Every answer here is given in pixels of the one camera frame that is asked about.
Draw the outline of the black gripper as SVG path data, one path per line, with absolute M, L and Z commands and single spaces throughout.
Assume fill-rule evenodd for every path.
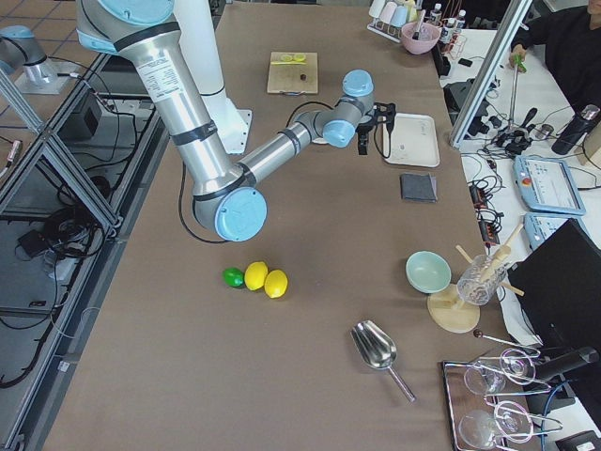
M 369 138 L 370 133 L 376 126 L 376 119 L 369 117 L 364 122 L 361 122 L 356 128 L 356 134 L 358 135 L 358 153 L 360 155 L 368 154 Z

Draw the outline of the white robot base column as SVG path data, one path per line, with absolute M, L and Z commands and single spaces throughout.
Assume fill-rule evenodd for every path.
M 252 112 L 238 109 L 227 96 L 209 2 L 176 0 L 174 13 L 181 30 L 183 57 L 224 148 L 231 155 L 241 155 L 246 149 Z

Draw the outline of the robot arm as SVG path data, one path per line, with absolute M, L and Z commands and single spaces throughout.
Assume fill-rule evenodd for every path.
M 237 162 L 199 89 L 221 77 L 214 25 L 206 1 L 79 1 L 80 43 L 129 60 L 193 177 L 193 216 L 226 241 L 247 241 L 264 225 L 268 207 L 256 189 L 316 139 L 344 148 L 374 108 L 374 85 L 352 70 L 331 110 L 302 113 L 269 142 Z
M 23 94 L 58 95 L 65 85 L 56 64 L 24 25 L 1 29 L 1 71 L 11 75 L 17 70 L 23 71 L 16 81 Z

